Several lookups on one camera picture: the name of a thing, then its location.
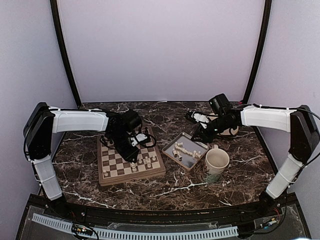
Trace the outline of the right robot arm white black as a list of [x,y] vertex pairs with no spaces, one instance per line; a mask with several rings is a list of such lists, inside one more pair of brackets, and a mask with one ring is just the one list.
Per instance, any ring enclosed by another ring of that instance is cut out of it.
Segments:
[[278,171],[265,189],[272,199],[278,198],[299,174],[318,156],[314,154],[320,143],[319,115],[307,105],[299,107],[272,107],[257,104],[220,106],[214,114],[191,110],[185,116],[199,124],[191,139],[211,143],[214,137],[228,129],[256,127],[262,131],[267,148],[276,160]]

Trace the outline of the white chess piece tall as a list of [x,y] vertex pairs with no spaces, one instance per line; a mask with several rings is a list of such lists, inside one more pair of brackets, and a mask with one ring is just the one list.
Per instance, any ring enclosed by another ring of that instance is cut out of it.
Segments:
[[136,172],[137,171],[137,163],[136,162],[131,162],[130,166],[131,166],[132,172]]

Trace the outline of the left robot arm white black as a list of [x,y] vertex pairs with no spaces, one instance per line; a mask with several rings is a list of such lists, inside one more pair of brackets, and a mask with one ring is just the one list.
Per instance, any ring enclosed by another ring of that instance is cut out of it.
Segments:
[[45,195],[53,201],[50,208],[58,217],[67,218],[71,208],[60,199],[63,192],[52,160],[57,147],[54,136],[67,132],[101,132],[104,133],[103,140],[110,141],[125,161],[135,163],[139,152],[137,146],[148,139],[141,126],[139,114],[132,109],[120,113],[98,108],[59,108],[46,102],[35,106],[23,129],[23,150]]

